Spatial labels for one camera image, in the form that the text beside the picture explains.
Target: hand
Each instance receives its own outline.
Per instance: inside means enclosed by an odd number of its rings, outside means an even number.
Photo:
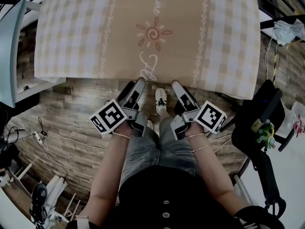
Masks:
[[[191,126],[185,131],[185,136],[188,137],[200,133],[204,133],[204,128],[197,122],[192,122]]]
[[[132,128],[129,126],[126,120],[122,124],[120,124],[117,128],[115,128],[114,131],[126,136],[132,135]]]

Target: white sneaker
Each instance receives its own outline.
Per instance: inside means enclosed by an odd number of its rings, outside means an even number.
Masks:
[[[147,127],[151,128],[152,130],[153,129],[153,122],[151,120],[147,120]]]
[[[156,91],[156,109],[158,114],[161,109],[166,110],[166,103],[167,97],[165,90],[163,88],[158,88]]]

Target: black top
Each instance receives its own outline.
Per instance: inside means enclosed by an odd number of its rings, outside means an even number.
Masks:
[[[124,182],[119,199],[102,228],[244,228],[210,196],[200,177],[179,169],[149,167]],[[264,213],[260,207],[250,208]],[[76,227],[76,221],[67,226]]]

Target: button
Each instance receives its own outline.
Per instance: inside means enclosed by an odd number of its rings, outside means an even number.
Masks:
[[[164,218],[169,218],[170,213],[165,212],[165,213],[162,214],[162,216],[163,216]]]

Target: denim shorts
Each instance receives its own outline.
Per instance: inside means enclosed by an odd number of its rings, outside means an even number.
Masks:
[[[128,178],[150,166],[177,168],[198,175],[198,167],[186,138],[175,140],[171,129],[173,118],[160,123],[160,137],[146,128],[144,137],[129,141],[120,185]]]

